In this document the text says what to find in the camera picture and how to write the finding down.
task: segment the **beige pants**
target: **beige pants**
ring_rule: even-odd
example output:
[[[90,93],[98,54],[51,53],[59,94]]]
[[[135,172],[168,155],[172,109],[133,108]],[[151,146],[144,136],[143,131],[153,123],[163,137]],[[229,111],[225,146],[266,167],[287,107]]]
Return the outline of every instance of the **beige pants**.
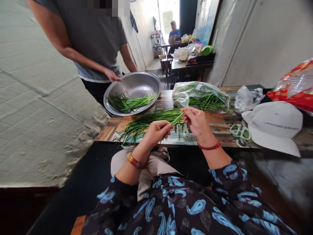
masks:
[[[124,165],[125,161],[131,154],[135,147],[129,149],[123,149],[116,153],[111,161],[111,175],[115,175],[119,169]],[[139,186],[137,198],[140,201],[147,190],[150,188],[151,181],[154,176],[159,174],[166,174],[172,172],[178,172],[173,167],[171,167],[167,162],[164,161],[166,154],[162,150],[167,150],[166,148],[161,148],[156,152],[151,152],[147,160],[147,168],[142,170],[139,177]]]

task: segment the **baseball cap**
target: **baseball cap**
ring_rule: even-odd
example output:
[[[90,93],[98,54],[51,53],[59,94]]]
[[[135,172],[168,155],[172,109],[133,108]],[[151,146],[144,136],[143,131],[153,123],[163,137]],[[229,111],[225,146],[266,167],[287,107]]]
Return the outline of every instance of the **baseball cap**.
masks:
[[[265,148],[301,157],[292,138],[302,129],[303,115],[292,104],[274,101],[242,113],[252,140]]]

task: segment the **paisley shirt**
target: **paisley shirt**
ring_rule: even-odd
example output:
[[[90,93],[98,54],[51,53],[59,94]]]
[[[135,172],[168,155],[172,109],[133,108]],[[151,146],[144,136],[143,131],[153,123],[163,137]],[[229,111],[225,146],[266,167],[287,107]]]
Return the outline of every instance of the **paisley shirt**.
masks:
[[[82,235],[296,234],[262,201],[243,167],[232,161],[209,173],[212,191],[177,173],[157,175],[139,202],[138,185],[113,177]]]

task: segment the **green scissors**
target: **green scissors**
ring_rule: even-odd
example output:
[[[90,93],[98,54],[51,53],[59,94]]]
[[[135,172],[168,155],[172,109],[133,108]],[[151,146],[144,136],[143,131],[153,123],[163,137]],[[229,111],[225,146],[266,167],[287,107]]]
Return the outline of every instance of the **green scissors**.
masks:
[[[241,124],[233,124],[231,126],[231,128],[229,129],[229,132],[232,135],[236,135],[239,136],[240,139],[243,140],[251,140],[251,132],[250,130],[246,127],[246,122],[244,120],[242,120]],[[248,138],[244,137],[244,133],[247,132],[248,133]]]

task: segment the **man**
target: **man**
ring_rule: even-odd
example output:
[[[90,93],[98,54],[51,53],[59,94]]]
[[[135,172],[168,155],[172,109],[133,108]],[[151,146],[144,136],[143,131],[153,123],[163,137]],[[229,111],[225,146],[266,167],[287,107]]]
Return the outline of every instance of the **man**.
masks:
[[[176,22],[171,22],[172,31],[170,32],[170,38],[176,38],[176,41],[180,41],[181,33],[179,29],[176,29]],[[168,53],[168,58],[173,58],[171,54],[174,53],[175,49],[178,49],[178,46],[171,46]]]
[[[118,51],[130,72],[137,71],[119,17],[105,9],[88,8],[88,1],[27,0],[56,50],[78,68],[85,88],[104,107],[103,95],[111,82],[121,81]]]

